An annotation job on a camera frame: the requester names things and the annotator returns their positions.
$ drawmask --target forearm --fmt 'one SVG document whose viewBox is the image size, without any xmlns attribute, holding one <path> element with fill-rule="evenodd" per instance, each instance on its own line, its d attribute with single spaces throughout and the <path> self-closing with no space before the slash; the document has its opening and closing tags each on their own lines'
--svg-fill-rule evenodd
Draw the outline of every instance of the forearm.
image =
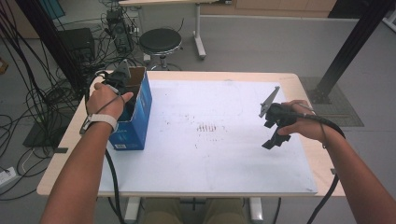
<svg viewBox="0 0 396 224">
<path fill-rule="evenodd" d="M 326 129 L 328 152 L 358 223 L 392 223 L 396 202 L 336 131 Z"/>
<path fill-rule="evenodd" d="M 92 223 L 111 126 L 96 122 L 81 137 L 58 176 L 41 223 Z"/>
</svg>

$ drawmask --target grey floor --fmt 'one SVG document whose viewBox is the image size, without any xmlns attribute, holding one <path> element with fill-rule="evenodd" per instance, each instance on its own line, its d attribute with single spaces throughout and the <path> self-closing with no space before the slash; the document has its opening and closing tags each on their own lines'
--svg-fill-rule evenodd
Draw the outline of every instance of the grey floor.
<svg viewBox="0 0 396 224">
<path fill-rule="evenodd" d="M 356 21 L 350 20 L 204 16 L 201 32 L 206 58 L 201 60 L 197 56 L 191 36 L 194 23 L 186 21 L 181 31 L 183 50 L 169 56 L 168 62 L 186 71 L 285 72 L 299 77 L 322 77 L 355 24 Z M 36 40 L 29 43 L 40 51 Z M 0 50 L 1 56 L 11 62 L 3 44 Z M 337 84 L 364 123 L 364 127 L 344 127 L 346 138 L 393 197 L 396 197 L 395 55 L 396 34 L 381 23 Z M 26 109 L 27 90 L 14 64 L 0 80 L 0 114 L 15 119 Z M 44 80 L 37 75 L 37 82 L 43 88 L 47 85 Z M 6 155 L 0 160 L 1 166 L 15 166 L 27 150 L 21 142 L 32 125 L 31 119 L 24 119 L 18 125 Z M 24 180 L 11 192 L 0 195 L 0 199 L 36 188 L 40 177 Z M 277 223 L 305 223 L 319 200 L 319 197 L 284 197 Z M 1 201 L 0 222 L 37 223 L 45 203 L 46 198 L 36 193 Z M 265 223 L 271 223 L 274 218 L 276 204 L 277 198 L 262 198 Z M 186 223 L 200 223 L 201 208 L 192 211 L 190 205 L 183 205 Z M 95 223 L 117 223 L 106 199 L 98 199 Z M 333 197 L 318 214 L 316 223 L 355 221 L 347 200 Z"/>
</svg>

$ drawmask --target blue box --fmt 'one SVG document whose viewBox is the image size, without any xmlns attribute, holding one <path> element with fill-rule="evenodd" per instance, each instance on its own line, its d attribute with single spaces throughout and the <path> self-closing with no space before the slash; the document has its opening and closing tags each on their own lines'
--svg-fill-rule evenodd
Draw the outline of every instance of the blue box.
<svg viewBox="0 0 396 224">
<path fill-rule="evenodd" d="M 109 141 L 116 150 L 143 150 L 149 125 L 151 90 L 146 67 L 130 67 L 131 78 L 126 84 L 134 97 L 125 105 L 118 120 L 118 129 Z"/>
</svg>

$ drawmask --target hand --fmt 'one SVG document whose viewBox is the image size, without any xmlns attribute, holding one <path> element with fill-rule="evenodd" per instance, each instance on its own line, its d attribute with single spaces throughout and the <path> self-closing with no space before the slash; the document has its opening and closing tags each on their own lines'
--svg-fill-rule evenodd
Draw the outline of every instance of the hand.
<svg viewBox="0 0 396 224">
<path fill-rule="evenodd" d="M 89 101 L 87 102 L 87 110 L 89 114 L 98 113 L 100 108 L 117 97 L 117 94 L 114 93 L 113 90 L 100 82 L 95 83 L 93 87 L 95 88 L 95 91 L 93 91 Z M 119 96 L 118 99 L 105 106 L 101 111 L 99 111 L 99 114 L 110 115 L 114 119 L 118 119 L 122 113 L 124 102 L 129 101 L 133 95 L 134 94 L 131 92 L 126 92 L 122 96 Z"/>
<path fill-rule="evenodd" d="M 308 102 L 305 100 L 294 100 L 287 103 L 282 103 L 282 105 L 290 106 L 291 109 L 297 113 L 305 113 L 314 115 L 314 113 L 301 105 L 308 105 Z M 312 119 L 297 119 L 297 122 L 291 124 L 290 126 L 283 127 L 277 131 L 280 135 L 287 135 L 291 133 L 300 133 L 304 137 L 318 140 L 322 144 L 327 144 L 327 135 L 333 133 L 332 128 L 323 124 L 320 127 L 320 124 L 317 121 Z"/>
</svg>

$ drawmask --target round stool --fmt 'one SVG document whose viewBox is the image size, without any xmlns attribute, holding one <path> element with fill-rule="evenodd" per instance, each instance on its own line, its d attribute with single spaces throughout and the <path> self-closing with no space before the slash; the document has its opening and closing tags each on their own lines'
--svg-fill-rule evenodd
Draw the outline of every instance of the round stool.
<svg viewBox="0 0 396 224">
<path fill-rule="evenodd" d="M 151 70 L 161 67 L 162 70 L 169 71 L 169 66 L 181 70 L 177 65 L 166 62 L 166 55 L 180 48 L 181 36 L 178 32 L 163 28 L 150 30 L 140 36 L 139 43 L 144 53 L 160 56 L 161 64 L 154 65 Z"/>
</svg>

